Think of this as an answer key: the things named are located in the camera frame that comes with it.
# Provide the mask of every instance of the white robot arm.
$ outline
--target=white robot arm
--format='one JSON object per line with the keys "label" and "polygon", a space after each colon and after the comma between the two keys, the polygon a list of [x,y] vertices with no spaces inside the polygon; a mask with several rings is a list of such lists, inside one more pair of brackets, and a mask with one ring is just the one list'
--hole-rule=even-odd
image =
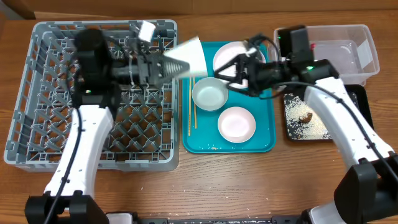
{"label": "white robot arm", "polygon": [[[83,105],[79,109],[83,132],[79,143],[76,158],[73,161],[69,174],[69,182],[65,184],[61,196],[72,196],[76,190],[83,195],[94,198],[95,175],[100,161],[104,142],[113,127],[113,117],[109,108],[100,108],[98,105]],[[61,178],[65,175],[73,148],[78,136],[78,117],[76,110],[72,113],[72,126],[67,145],[63,150],[61,161],[44,193],[50,192],[55,196],[60,188]]]}
{"label": "white robot arm", "polygon": [[[349,98],[341,79],[334,77],[324,78],[317,80],[316,86],[322,87],[343,99],[351,110],[354,111],[382,157],[390,157],[390,153],[394,152],[394,150],[374,132],[363,118],[362,114]],[[314,87],[306,88],[304,100],[321,117],[333,141],[338,146],[347,170],[351,166],[358,165],[360,160],[363,159],[369,162],[379,160],[377,155],[369,148],[368,142],[365,140],[353,117],[341,103],[336,102],[334,98]],[[345,223],[334,201],[311,209],[309,215],[312,224]]]}

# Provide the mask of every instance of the black tray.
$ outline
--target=black tray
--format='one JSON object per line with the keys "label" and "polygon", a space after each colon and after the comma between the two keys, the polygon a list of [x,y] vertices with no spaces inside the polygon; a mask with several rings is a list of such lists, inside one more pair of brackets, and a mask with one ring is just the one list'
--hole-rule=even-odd
{"label": "black tray", "polygon": [[215,218],[215,219],[191,219],[169,220],[166,218],[144,218],[140,224],[296,224],[300,216],[281,215],[272,218]]}
{"label": "black tray", "polygon": [[[369,108],[368,97],[366,95],[365,88],[361,85],[345,85],[346,91],[349,94],[349,97],[353,101],[354,105],[359,109],[361,114],[364,116],[365,120],[369,123],[369,125],[373,128],[373,121],[371,116],[371,110]],[[290,101],[296,96],[284,95],[284,115],[285,115],[285,125],[286,125],[286,135],[291,141],[312,141],[312,140],[331,140],[331,137],[326,136],[325,138],[319,139],[304,139],[299,134],[294,134],[294,131],[299,128],[300,124],[297,124],[296,127],[291,127],[287,124],[286,118],[286,106],[290,103]]]}

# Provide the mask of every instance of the wood grain surface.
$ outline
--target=wood grain surface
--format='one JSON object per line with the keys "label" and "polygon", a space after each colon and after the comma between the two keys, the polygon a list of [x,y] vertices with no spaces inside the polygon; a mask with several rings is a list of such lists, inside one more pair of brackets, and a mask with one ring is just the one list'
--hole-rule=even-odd
{"label": "wood grain surface", "polygon": [[[145,19],[130,17],[125,19]],[[366,24],[381,71],[366,84],[377,133],[398,147],[398,11],[172,16],[180,40],[242,40],[258,32],[272,36],[296,24]],[[6,143],[30,34],[38,21],[7,21],[0,42],[0,153]],[[141,217],[247,218],[299,214],[327,203],[345,174],[332,142],[290,142],[282,104],[274,100],[277,144],[265,154],[196,155],[180,143],[172,172],[97,173],[95,199],[105,211],[137,211]],[[0,161],[0,223],[25,223],[29,195],[41,195],[51,173],[28,173]],[[398,223],[398,217],[379,223]]]}
{"label": "wood grain surface", "polygon": [[398,9],[396,0],[3,0],[25,18],[33,12],[101,16],[203,15],[251,12],[311,12]]}

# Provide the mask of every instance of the wooden chopstick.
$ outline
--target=wooden chopstick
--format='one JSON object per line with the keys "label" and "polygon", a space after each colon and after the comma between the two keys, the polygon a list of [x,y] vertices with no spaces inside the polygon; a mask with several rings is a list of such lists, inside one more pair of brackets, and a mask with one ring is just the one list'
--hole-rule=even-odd
{"label": "wooden chopstick", "polygon": [[[195,87],[195,78],[193,78],[193,86]],[[195,129],[198,128],[198,122],[197,122],[197,105],[193,104],[193,116],[195,118]]]}
{"label": "wooden chopstick", "polygon": [[191,117],[192,117],[192,79],[189,78],[189,117],[188,117],[188,136],[191,136]]}

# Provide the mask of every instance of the teal tray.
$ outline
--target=teal tray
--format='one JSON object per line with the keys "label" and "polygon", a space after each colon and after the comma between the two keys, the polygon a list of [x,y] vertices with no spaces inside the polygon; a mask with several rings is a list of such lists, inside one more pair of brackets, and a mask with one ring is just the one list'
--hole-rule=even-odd
{"label": "teal tray", "polygon": [[[202,42],[206,58],[206,66],[209,77],[213,77],[213,58],[217,50],[229,42]],[[260,47],[261,52],[267,58],[267,49]],[[192,153],[234,153],[234,152],[267,152],[276,143],[274,105],[272,100],[260,100],[248,97],[234,91],[229,91],[225,105],[216,111],[204,111],[197,107],[197,124],[195,120],[192,101],[191,136],[188,136],[189,115],[189,79],[182,80],[182,142],[185,148]],[[262,93],[263,97],[271,96],[270,90]],[[253,114],[256,120],[256,132],[253,137],[243,143],[231,143],[223,138],[218,131],[217,122],[220,114],[227,108],[240,106]]]}

